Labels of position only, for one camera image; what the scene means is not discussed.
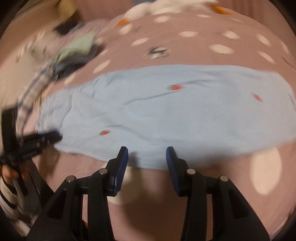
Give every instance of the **blue towel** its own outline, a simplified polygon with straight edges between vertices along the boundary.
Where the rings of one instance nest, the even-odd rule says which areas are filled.
[[[58,129],[58,150],[166,169],[173,146],[191,167],[296,139],[295,98],[277,73],[238,66],[151,66],[103,74],[57,92],[37,131]]]

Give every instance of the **blue gripper pad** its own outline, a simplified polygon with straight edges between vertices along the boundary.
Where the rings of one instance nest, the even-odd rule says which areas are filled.
[[[117,173],[115,175],[115,184],[113,188],[114,193],[118,193],[121,189],[124,173],[126,171],[126,166],[128,164],[128,149],[126,147],[122,147],[121,149],[123,149],[123,154],[121,157],[119,157],[120,152],[118,154],[118,158],[121,158],[121,159],[118,165]]]
[[[116,196],[120,191],[127,164],[128,149],[122,146],[117,157],[111,159],[106,166],[108,181],[105,183],[105,189],[108,196]]]
[[[170,172],[170,178],[172,180],[174,190],[179,195],[180,190],[179,190],[178,174],[177,174],[177,170],[176,170],[175,164],[173,162],[173,158],[170,153],[169,147],[166,150],[166,160],[167,160],[168,170]]]
[[[168,170],[174,190],[177,195],[188,196],[191,190],[190,180],[186,177],[186,171],[188,169],[187,163],[183,159],[179,159],[173,147],[168,147],[166,150],[166,161],[168,164]]]

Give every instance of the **striped sleeve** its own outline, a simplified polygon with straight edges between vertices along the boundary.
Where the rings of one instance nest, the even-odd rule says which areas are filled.
[[[34,100],[47,88],[54,80],[54,71],[46,63],[37,68],[32,82],[27,86],[18,97],[18,110],[16,120],[16,132],[21,135],[30,116]]]
[[[17,208],[17,191],[0,177],[0,206],[11,220],[18,220],[20,211]]]

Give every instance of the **light blue cloth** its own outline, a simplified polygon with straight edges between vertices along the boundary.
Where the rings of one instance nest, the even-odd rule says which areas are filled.
[[[36,128],[60,130],[56,148],[65,152],[107,161],[126,146],[136,157],[131,165],[166,169],[165,150],[173,146],[194,167],[295,140],[295,108],[277,73],[151,66],[59,91],[43,103]]]

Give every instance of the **pink fabric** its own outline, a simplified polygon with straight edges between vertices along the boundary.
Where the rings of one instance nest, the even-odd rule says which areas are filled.
[[[219,0],[220,5],[255,19],[279,36],[296,57],[296,36],[269,0]]]
[[[155,19],[161,16],[168,16],[169,20],[156,23]],[[233,15],[207,12],[149,15],[133,22],[130,31],[124,35],[122,28],[124,27],[101,32],[98,37],[103,38],[105,52],[65,82],[71,86],[80,85],[106,72],[151,65],[227,64],[276,71],[294,90],[296,88],[296,64],[281,40],[255,20],[235,12]],[[196,36],[184,37],[184,34],[180,34],[183,31],[193,31]],[[237,34],[239,38],[233,34],[226,37],[224,34],[229,31]],[[139,45],[133,44],[139,39],[146,41]],[[211,49],[214,44],[227,46],[233,52],[217,53]],[[149,49],[157,46],[167,48],[169,55],[147,59],[145,55]],[[48,93],[53,94],[64,88],[65,82],[57,83]],[[28,130],[32,130],[36,117],[37,113],[31,116]],[[296,172],[295,143],[286,143],[275,148],[280,155],[282,173],[279,183],[266,195],[257,192],[250,179],[251,163],[257,153],[199,169],[203,174],[212,177],[229,176],[255,210],[269,234],[273,234],[286,220],[296,202],[296,186],[293,185]],[[90,157],[58,153],[54,149],[47,149],[34,162],[54,190],[68,175],[88,176],[105,165],[104,162]],[[178,198],[173,192],[167,171],[128,168],[119,196],[109,199],[115,238],[122,241],[177,241],[181,234],[185,205],[186,199]],[[86,202],[83,209],[83,218],[87,220]]]
[[[132,8],[131,0],[74,0],[85,21],[96,18],[112,19]]]

